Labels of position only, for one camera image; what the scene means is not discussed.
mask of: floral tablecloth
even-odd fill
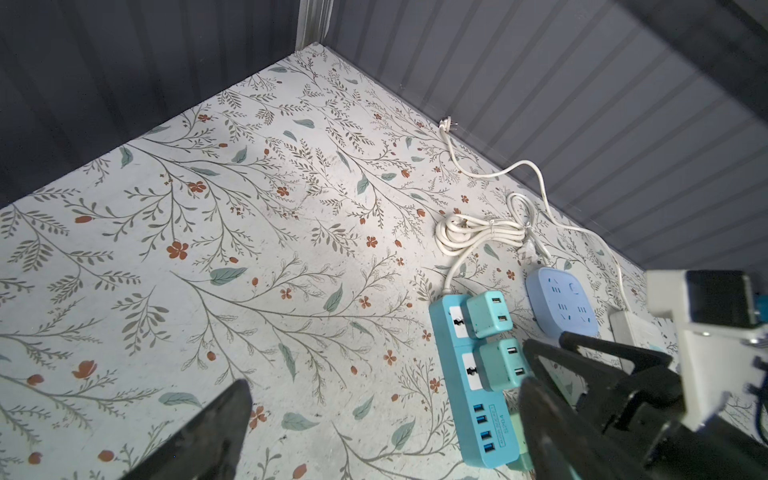
[[[0,210],[0,478],[119,478],[241,377],[238,478],[527,478],[462,464],[427,312],[435,222],[507,216],[513,190],[313,45]],[[611,338],[609,256],[538,229]],[[537,267],[489,243],[454,287],[503,291],[541,338]]]

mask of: teal usb charger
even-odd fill
[[[512,317],[501,292],[491,291],[470,297],[467,310],[473,333],[479,339],[508,332],[513,327]]]
[[[530,375],[517,339],[501,339],[478,347],[480,380],[493,392],[516,389]]]

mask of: light blue power strip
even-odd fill
[[[486,341],[469,335],[469,295],[446,295],[429,306],[442,374],[464,463],[496,468],[520,456],[507,402],[482,388],[474,351]]]

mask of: dark gray wall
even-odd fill
[[[0,207],[293,53],[299,0],[0,0]]]
[[[641,266],[766,273],[766,37],[728,3],[337,0],[325,43],[498,166],[537,163]]]

